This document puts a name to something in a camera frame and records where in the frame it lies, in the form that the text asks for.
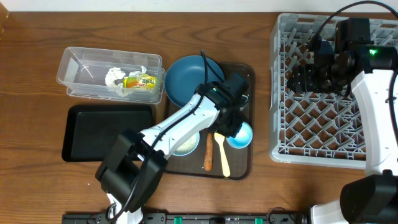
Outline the dark blue plate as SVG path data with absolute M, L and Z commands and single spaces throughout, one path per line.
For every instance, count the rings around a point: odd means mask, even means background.
M 199 84 L 205 81 L 205 64 L 199 55 L 190 55 L 174 62 L 165 75 L 168 98 L 178 107 L 185 106 Z

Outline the light blue cup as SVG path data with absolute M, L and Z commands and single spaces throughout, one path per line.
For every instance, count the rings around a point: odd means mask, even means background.
M 247 123 L 243 122 L 237 135 L 226 138 L 227 143 L 235 149 L 243 149 L 251 143 L 253 139 L 252 127 Z

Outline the green yellow snack wrapper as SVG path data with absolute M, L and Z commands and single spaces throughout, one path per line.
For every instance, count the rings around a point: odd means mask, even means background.
M 152 90 L 155 88 L 156 77 L 148 74 L 138 75 L 135 77 L 125 77 L 123 80 L 124 88 L 133 88 L 138 90 Z

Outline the white tissue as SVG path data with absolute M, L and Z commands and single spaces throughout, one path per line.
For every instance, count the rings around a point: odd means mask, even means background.
M 140 71 L 127 74 L 119 67 L 113 67 L 108 70 L 105 76 L 105 84 L 111 87 L 119 96 L 124 97 L 132 93 L 132 89 L 143 89 L 144 84 L 140 83 L 142 76 L 146 74 L 146 67 L 141 66 Z

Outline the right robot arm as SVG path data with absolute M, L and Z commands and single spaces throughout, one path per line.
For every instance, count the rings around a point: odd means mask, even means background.
M 366 176 L 346 184 L 338 200 L 314 205 L 309 223 L 397 223 L 397 49 L 375 45 L 370 21 L 339 21 L 335 45 L 316 35 L 307 44 L 314 63 L 287 81 L 294 93 L 347 88 L 359 108 L 366 147 Z

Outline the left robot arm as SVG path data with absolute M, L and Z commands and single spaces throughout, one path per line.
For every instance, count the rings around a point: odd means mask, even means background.
M 223 82 L 205 82 L 184 107 L 163 122 L 139 133 L 121 133 L 95 174 L 111 201 L 107 221 L 140 223 L 141 208 L 156 191 L 168 158 L 194 134 L 209 129 L 226 138 L 235 137 L 244 121 L 240 109 L 248 87 L 238 73 Z

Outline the grey dishwasher rack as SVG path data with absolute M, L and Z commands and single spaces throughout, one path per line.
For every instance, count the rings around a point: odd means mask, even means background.
M 313 63 L 307 44 L 316 35 L 335 45 L 335 29 L 347 17 L 281 14 L 271 34 L 270 156 L 273 161 L 364 169 L 366 147 L 357 101 L 347 88 L 333 93 L 294 93 L 287 80 Z M 397 22 L 369 19 L 375 45 L 397 49 Z

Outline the clear plastic waste bin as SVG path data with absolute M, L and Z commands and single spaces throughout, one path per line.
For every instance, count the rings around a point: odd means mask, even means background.
M 146 74 L 156 77 L 154 89 L 132 89 L 131 94 L 121 97 L 106 86 L 104 79 L 110 68 L 119 67 L 129 74 L 140 71 L 141 66 L 146 67 Z M 84 47 L 66 48 L 57 73 L 57 82 L 67 87 L 70 96 L 152 105 L 162 100 L 164 78 L 160 55 Z

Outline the yellow plastic spoon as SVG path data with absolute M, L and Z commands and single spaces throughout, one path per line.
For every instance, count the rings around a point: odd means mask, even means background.
M 229 177 L 231 175 L 231 171 L 230 171 L 228 160 L 227 160 L 226 153 L 224 150 L 225 137 L 219 133 L 215 133 L 214 138 L 215 138 L 215 141 L 218 143 L 219 149 L 220 149 L 221 166 L 222 166 L 223 175 L 225 177 Z

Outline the carrot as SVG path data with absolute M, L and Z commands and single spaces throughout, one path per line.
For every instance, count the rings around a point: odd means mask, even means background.
M 213 135 L 208 133 L 206 137 L 206 149 L 203 167 L 206 171 L 212 170 L 213 167 Z

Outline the light blue rice bowl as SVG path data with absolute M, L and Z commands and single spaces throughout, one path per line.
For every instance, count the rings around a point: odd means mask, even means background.
M 193 152 L 200 142 L 200 133 L 197 132 L 179 146 L 173 153 L 173 156 L 186 156 Z

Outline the brown serving tray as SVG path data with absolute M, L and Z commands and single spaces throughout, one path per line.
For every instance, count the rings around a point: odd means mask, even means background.
M 254 119 L 254 84 L 255 73 L 252 67 L 245 63 L 220 62 L 219 67 L 222 69 L 225 77 L 236 72 L 240 74 L 248 83 L 249 87 L 244 93 L 248 97 L 248 103 L 243 109 L 245 122 L 253 123 Z M 166 167 L 169 174 L 190 175 L 196 177 L 207 177 L 215 179 L 223 179 L 224 175 L 221 166 L 220 150 L 217 143 L 213 143 L 213 166 L 212 169 L 206 171 L 204 169 L 205 149 L 208 131 L 206 129 L 200 131 L 200 141 L 195 150 L 186 156 L 170 156 Z M 241 180 L 244 179 L 251 171 L 252 167 L 252 148 L 253 143 L 242 149 L 231 147 L 226 141 L 224 142 L 224 151 L 230 169 L 228 179 Z

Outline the black tray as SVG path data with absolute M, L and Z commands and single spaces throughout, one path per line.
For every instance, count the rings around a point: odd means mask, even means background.
M 102 161 L 117 137 L 153 125 L 148 105 L 75 105 L 68 110 L 62 148 L 65 162 Z

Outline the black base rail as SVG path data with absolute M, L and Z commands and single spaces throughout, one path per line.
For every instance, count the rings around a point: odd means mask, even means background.
M 62 224 L 106 224 L 105 214 L 64 214 Z M 142 224 L 310 224 L 308 215 L 270 213 L 269 215 L 167 215 L 147 213 Z

